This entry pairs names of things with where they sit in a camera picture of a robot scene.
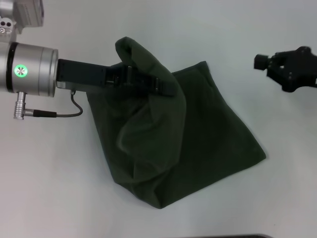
dark green bag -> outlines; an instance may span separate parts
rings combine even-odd
[[[117,184],[163,208],[265,159],[222,98],[206,62],[172,74],[130,38],[115,46],[124,64],[177,87],[172,98],[127,98],[124,91],[88,94]]]

